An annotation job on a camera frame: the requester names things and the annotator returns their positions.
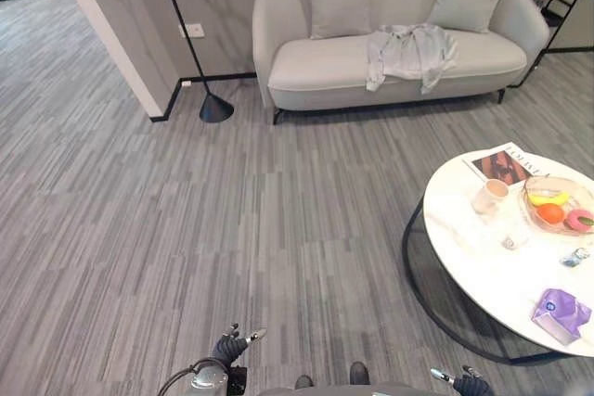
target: gray carpet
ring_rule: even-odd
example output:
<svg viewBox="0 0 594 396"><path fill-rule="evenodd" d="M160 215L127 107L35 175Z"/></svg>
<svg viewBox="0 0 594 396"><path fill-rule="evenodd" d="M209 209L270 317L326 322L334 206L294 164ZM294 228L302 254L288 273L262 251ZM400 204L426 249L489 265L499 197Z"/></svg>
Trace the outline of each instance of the gray carpet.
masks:
<svg viewBox="0 0 594 396"><path fill-rule="evenodd" d="M0 4L0 394L156 394L232 321L269 329L243 360L249 395L301 373L345 383L354 360L376 382L444 394L431 366L474 365L497 395L594 380L592 359L509 367L464 350L417 304L399 252L432 173L461 152L511 140L594 176L593 72L591 53L547 56L500 106L487 95L277 127L255 80L220 82L231 120L202 123L194 85L151 123L73 0ZM472 315L413 238L452 326L496 352L535 348Z"/></svg>

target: sofa leg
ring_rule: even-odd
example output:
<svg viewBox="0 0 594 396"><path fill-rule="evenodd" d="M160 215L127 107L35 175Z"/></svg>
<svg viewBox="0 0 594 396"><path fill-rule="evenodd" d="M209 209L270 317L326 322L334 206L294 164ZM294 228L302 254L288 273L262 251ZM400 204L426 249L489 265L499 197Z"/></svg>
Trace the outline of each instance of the sofa leg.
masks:
<svg viewBox="0 0 594 396"><path fill-rule="evenodd" d="M497 100L498 104L501 104L503 102L503 96L505 95L505 88L502 88L499 91L499 99Z"/></svg>
<svg viewBox="0 0 594 396"><path fill-rule="evenodd" d="M285 111L285 110L283 110L283 109L275 109L275 116L272 119L272 125L277 125L278 124L278 122L280 121L280 117L282 116L283 111Z"/></svg>

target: lamp base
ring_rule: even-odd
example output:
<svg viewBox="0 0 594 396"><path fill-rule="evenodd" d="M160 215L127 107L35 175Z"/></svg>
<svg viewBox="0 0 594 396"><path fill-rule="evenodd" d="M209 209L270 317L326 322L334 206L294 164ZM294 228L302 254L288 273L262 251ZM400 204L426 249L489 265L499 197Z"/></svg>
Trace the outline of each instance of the lamp base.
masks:
<svg viewBox="0 0 594 396"><path fill-rule="evenodd" d="M222 122L233 114L233 106L217 95L207 93L200 109L200 119L204 122Z"/></svg>

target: white table top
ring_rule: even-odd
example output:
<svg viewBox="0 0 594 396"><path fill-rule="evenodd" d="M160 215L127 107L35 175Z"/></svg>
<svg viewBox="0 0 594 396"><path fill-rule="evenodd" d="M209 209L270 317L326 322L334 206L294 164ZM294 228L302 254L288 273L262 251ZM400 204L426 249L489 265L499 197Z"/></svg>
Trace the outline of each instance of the white table top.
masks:
<svg viewBox="0 0 594 396"><path fill-rule="evenodd" d="M470 200L483 181L462 157L471 155L478 159L487 152L453 158L427 184L423 216L435 253L464 292L504 326L551 350L594 357L594 315L581 326L582 338L569 346L563 346L531 320L542 294L550 287L573 294L594 310L594 257L575 268L560 263L562 257L579 247L588 246L592 252L594 235L545 233L528 219L521 203L521 188L510 191L504 206L490 222L481 221ZM544 172L594 190L594 181L584 174L557 161L530 157ZM503 233L498 231L515 224L516 228L524 228L524 233L528 228L529 241L516 250L505 249L498 239Z"/></svg>

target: purple bag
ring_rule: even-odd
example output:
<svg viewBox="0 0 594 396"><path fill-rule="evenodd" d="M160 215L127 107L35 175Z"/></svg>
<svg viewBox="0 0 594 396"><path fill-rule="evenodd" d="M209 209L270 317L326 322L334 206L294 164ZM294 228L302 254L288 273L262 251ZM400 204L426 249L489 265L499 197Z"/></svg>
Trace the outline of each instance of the purple bag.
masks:
<svg viewBox="0 0 594 396"><path fill-rule="evenodd" d="M533 322L563 345L580 338L578 328L590 320L590 310L561 289L547 289L532 316Z"/></svg>

